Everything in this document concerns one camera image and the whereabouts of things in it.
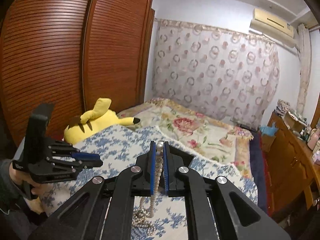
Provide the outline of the person's left hand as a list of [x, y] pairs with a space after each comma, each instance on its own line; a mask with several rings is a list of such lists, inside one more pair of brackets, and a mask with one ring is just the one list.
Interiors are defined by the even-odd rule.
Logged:
[[[48, 191], [47, 184], [36, 183], [32, 180], [30, 174], [23, 171], [15, 170], [12, 163], [9, 166], [9, 176], [17, 186], [21, 186], [24, 183], [28, 183], [33, 186], [33, 188], [31, 189], [33, 195], [41, 196]], [[25, 202], [31, 209], [31, 211], [34, 211], [38, 215], [44, 212], [41, 201], [39, 199], [28, 200], [27, 198], [25, 198]]]

